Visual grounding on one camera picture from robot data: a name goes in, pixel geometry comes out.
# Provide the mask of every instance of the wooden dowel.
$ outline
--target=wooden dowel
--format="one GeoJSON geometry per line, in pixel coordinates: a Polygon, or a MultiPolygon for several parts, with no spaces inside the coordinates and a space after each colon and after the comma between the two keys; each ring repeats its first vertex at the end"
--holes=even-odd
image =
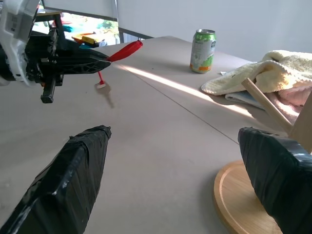
{"type": "Polygon", "coordinates": [[[294,123],[289,137],[298,141],[309,154],[312,152],[312,93],[294,123]]]}
{"type": "Polygon", "coordinates": [[[293,125],[288,119],[271,103],[271,101],[260,91],[260,89],[247,78],[242,82],[242,85],[246,90],[256,99],[266,110],[266,112],[275,120],[284,131],[289,134],[292,130],[293,125]]]}

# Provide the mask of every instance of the red key handle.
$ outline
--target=red key handle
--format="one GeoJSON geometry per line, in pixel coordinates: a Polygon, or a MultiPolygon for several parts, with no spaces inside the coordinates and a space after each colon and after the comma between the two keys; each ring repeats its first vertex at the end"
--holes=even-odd
{"type": "Polygon", "coordinates": [[[140,40],[132,42],[129,45],[126,45],[125,47],[123,47],[117,53],[108,57],[107,61],[115,62],[118,60],[125,59],[126,57],[129,57],[131,54],[133,54],[135,51],[137,51],[139,48],[141,48],[142,46],[143,46],[143,43],[140,40]]]}

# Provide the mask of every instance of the white robot part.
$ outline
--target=white robot part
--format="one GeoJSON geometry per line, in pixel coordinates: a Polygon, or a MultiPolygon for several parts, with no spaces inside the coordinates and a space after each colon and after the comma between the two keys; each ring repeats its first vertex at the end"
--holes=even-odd
{"type": "Polygon", "coordinates": [[[32,82],[26,73],[25,48],[39,0],[4,0],[0,16],[0,44],[15,80],[32,82]]]}

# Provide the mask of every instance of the beige table surface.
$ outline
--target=beige table surface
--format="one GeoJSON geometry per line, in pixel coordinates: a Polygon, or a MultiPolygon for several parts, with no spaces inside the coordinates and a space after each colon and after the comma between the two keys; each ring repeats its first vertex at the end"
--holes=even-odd
{"type": "MultiPolygon", "coordinates": [[[[100,50],[110,54],[121,47],[100,50]]],[[[66,76],[53,104],[41,103],[38,85],[0,87],[0,225],[69,136],[104,124],[113,134],[85,233],[227,233],[213,206],[215,175],[241,158],[239,128],[274,123],[258,109],[239,108],[241,114],[228,102],[215,104],[134,73],[172,80],[189,92],[187,87],[198,90],[218,71],[246,63],[217,53],[209,74],[193,74],[190,49],[175,38],[149,39],[137,54],[105,69],[114,109],[94,90],[97,75],[66,76]]]]}

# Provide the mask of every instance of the green can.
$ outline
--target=green can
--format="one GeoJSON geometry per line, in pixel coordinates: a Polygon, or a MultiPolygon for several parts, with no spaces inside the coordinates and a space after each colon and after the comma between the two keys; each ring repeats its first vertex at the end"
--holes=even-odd
{"type": "Polygon", "coordinates": [[[193,37],[190,69],[197,73],[211,70],[215,52],[215,31],[199,29],[193,37]]]}

